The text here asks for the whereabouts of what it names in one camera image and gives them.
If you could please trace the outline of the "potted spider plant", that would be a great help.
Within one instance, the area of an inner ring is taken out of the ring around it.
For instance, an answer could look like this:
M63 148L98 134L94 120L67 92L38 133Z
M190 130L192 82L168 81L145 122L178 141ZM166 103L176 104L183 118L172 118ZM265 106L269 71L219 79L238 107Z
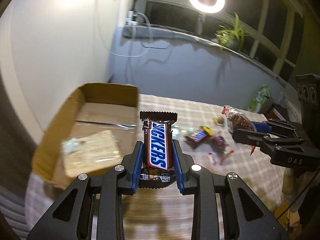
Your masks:
M221 29L215 35L220 45L234 51L240 51L245 41L245 31L240 25L238 14L234 13L235 19L232 28L221 25Z

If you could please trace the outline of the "cardboard box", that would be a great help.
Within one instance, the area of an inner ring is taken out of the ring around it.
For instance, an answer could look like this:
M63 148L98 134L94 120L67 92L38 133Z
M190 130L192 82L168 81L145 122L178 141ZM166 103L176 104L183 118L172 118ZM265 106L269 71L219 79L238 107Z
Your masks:
M32 159L32 171L46 182L65 189L80 173L99 175L116 166L132 152L137 140L139 89L116 83L87 83L63 103L47 127ZM97 166L64 165L63 142L98 133L112 135L112 157L103 156Z

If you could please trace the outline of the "large Snickers bar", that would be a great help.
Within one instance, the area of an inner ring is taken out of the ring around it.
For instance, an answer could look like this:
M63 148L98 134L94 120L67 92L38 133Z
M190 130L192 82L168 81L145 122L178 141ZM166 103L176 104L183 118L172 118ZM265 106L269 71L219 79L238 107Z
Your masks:
M144 132L143 164L140 188L161 189L175 182L172 125L177 113L141 111Z

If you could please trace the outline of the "green white snack bag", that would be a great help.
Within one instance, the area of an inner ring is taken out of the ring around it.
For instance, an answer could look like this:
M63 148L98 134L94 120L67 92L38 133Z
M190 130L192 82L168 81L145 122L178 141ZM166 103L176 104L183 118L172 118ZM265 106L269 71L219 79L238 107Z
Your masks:
M267 99L270 99L271 93L267 86L262 86L251 99L247 111L259 113Z

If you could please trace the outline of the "grey windowsill cushion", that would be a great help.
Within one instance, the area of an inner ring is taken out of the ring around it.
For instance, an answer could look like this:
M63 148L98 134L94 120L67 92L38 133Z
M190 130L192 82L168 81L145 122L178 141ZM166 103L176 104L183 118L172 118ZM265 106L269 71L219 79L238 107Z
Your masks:
M180 33L177 31L173 31L171 29L165 29L165 28L149 28L146 26L131 26L131 25L125 25L123 27L122 33L123 38L137 40L140 42L140 44L147 49L167 49L170 46L167 47L151 47L146 46L144 40L146 40L147 44L151 44L153 42L159 41L159 40L179 40L183 42L189 42L194 44L201 44L202 46L207 47L219 47L220 49L228 49L226 47L223 47L218 42L210 41L204 38L200 38L197 36L189 35L187 33ZM237 53L247 53L247 51L234 51Z

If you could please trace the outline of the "brown jelly cup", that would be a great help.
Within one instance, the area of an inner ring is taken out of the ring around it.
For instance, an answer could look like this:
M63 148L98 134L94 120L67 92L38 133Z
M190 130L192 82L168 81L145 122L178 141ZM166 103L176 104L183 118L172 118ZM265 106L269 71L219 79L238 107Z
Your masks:
M217 125L217 126L223 126L225 123L225 119L223 116L221 115L216 115L213 117L213 122Z

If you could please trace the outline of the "small Snickers bar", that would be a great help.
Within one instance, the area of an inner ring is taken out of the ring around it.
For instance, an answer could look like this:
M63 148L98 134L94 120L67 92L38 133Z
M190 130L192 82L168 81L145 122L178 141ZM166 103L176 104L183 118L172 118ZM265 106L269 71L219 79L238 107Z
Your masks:
M187 144L195 149L205 142L206 139L213 135L212 130L208 126L200 126L197 130L191 134L185 136Z

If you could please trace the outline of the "pink plaid tablecloth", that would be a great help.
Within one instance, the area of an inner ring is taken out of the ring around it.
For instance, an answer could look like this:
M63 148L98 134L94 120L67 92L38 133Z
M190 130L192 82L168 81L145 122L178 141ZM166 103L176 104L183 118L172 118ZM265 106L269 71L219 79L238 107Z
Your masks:
M32 160L33 170L41 178L53 175L60 144L86 102L103 103L104 99L77 89L48 126ZM220 237L219 209L226 239L288 238L271 211L236 173L221 176L195 164L169 133L165 133L165 143L180 193L194 198L192 239ZM31 229L28 239L90 239L96 194L100 195L97 239L124 239L121 198L136 193L142 185L142 163L156 155L147 137L106 172L93 176L80 172Z

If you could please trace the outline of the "dark red candy wrapper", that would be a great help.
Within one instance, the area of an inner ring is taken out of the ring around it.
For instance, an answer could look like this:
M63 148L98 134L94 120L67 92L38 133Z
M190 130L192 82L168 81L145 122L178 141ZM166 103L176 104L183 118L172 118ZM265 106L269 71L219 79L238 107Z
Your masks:
M210 138L209 144L213 152L217 155L217 158L222 164L234 151L227 144L224 137L221 135L214 135Z

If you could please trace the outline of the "clear bag of red snacks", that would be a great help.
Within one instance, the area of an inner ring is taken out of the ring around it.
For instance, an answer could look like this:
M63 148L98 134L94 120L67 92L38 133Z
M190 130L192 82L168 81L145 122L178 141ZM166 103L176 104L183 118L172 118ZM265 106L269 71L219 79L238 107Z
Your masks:
M244 113L230 105L224 105L221 114L226 116L228 130L231 134L237 129L244 129L251 132L257 131L253 122L251 122Z

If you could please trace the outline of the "white power adapter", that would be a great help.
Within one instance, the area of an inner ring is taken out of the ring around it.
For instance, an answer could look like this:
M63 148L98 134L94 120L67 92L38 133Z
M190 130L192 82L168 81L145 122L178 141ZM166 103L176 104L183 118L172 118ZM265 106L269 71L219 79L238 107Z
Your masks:
M126 25L138 25L137 16L134 11L128 11L126 14Z

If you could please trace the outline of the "pale cracker packet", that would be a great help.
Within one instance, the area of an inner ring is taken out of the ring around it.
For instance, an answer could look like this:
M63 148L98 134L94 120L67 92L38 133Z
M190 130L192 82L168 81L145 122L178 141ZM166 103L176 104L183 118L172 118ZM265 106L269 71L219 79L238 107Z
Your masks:
M121 157L121 150L111 130L62 142L61 154L65 174L74 178L80 173L104 171Z

